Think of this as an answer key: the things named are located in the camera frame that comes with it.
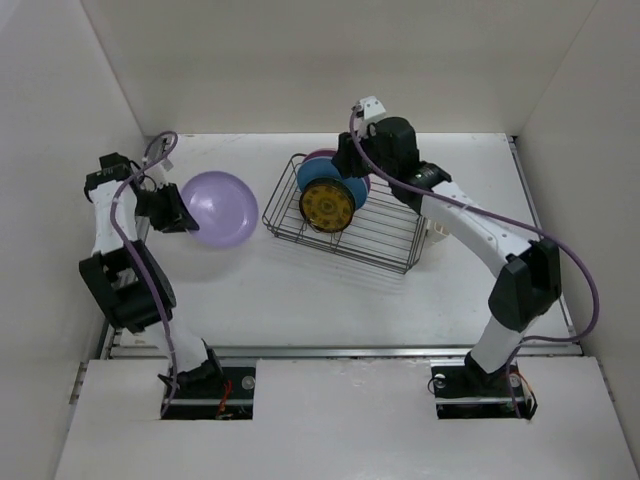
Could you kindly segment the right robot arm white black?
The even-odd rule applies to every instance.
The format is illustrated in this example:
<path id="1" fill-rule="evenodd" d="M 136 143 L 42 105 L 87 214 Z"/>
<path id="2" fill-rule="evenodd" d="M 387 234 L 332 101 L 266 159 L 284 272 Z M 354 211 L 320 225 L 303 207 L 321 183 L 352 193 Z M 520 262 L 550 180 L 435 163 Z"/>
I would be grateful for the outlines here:
<path id="1" fill-rule="evenodd" d="M 495 284 L 491 318 L 465 358 L 463 381 L 477 394 L 495 387 L 531 324 L 559 299 L 560 252 L 548 239 L 529 240 L 502 218 L 478 207 L 438 165 L 421 159 L 416 133 L 401 117 L 349 120 L 333 163 L 346 177 L 374 173 L 416 213 L 444 226 L 489 269 Z"/>

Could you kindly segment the lilac plastic plate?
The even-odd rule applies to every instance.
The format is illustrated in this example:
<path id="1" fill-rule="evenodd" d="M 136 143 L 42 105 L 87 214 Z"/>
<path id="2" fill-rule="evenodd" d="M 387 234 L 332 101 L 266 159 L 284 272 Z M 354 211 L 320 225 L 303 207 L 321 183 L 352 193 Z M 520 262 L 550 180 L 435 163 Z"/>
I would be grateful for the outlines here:
<path id="1" fill-rule="evenodd" d="M 253 191 L 239 177 L 223 171 L 202 172 L 188 180 L 181 198 L 198 224 L 190 234 L 200 244 L 229 249 L 244 244 L 258 222 Z"/>

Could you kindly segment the blue plastic plate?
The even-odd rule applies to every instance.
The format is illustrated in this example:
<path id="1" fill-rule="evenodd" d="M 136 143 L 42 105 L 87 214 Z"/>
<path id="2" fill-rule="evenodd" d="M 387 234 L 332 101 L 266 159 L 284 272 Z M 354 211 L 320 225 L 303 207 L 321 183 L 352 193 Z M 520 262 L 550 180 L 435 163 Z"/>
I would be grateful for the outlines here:
<path id="1" fill-rule="evenodd" d="M 315 180 L 329 179 L 339 181 L 353 196 L 356 210 L 366 203 L 369 194 L 369 187 L 365 178 L 343 178 L 338 169 L 332 164 L 330 157 L 315 157 L 303 161 L 297 169 L 296 178 L 300 191 L 303 191 Z"/>

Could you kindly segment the dark wire dish rack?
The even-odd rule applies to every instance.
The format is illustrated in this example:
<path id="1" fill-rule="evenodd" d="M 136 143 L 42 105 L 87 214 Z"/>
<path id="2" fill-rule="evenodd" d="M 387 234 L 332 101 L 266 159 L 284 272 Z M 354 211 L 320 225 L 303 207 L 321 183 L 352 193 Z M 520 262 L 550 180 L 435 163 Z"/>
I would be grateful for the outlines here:
<path id="1" fill-rule="evenodd" d="M 304 220 L 296 178 L 302 161 L 301 153 L 288 160 L 264 210 L 262 223 L 272 235 L 399 274 L 418 263 L 431 232 L 429 221 L 399 203 L 376 178 L 366 203 L 344 231 L 324 233 Z"/>

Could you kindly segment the yellow patterned small plate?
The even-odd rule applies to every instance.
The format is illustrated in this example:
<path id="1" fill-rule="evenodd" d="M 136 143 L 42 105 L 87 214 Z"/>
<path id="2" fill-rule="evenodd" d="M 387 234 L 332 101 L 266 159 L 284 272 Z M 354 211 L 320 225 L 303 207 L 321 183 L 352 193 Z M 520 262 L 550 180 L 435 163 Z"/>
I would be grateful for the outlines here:
<path id="1" fill-rule="evenodd" d="M 332 178 L 309 182 L 302 190 L 298 206 L 304 221 L 324 233 L 345 230 L 356 211 L 353 194 L 342 182 Z"/>

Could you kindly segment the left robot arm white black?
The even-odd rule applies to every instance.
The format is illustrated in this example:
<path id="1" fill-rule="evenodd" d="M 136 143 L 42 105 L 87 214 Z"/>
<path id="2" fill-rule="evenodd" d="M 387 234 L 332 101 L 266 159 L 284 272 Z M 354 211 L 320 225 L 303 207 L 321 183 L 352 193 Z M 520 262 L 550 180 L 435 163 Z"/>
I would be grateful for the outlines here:
<path id="1" fill-rule="evenodd" d="M 143 176 L 118 153 L 99 160 L 87 176 L 86 198 L 94 207 L 95 243 L 79 272 L 110 325 L 139 334 L 171 362 L 162 381 L 181 398 L 209 397 L 228 379 L 206 343 L 173 317 L 176 296 L 167 275 L 141 238 L 136 220 L 146 219 L 160 233 L 198 230 L 178 189 L 143 187 Z"/>

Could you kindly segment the pink plastic plate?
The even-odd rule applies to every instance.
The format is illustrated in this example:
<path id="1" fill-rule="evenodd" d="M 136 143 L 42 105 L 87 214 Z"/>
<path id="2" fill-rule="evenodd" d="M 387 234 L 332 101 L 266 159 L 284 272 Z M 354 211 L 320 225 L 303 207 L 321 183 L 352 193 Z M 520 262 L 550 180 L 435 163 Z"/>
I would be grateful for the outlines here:
<path id="1" fill-rule="evenodd" d="M 302 160 L 302 162 L 306 162 L 318 157 L 328 157 L 329 159 L 332 159 L 335 153 L 336 153 L 336 150 L 334 149 L 318 149 L 307 154 Z M 366 184 L 367 190 L 370 191 L 371 190 L 370 178 L 368 176 L 365 176 L 363 177 L 363 181 Z"/>

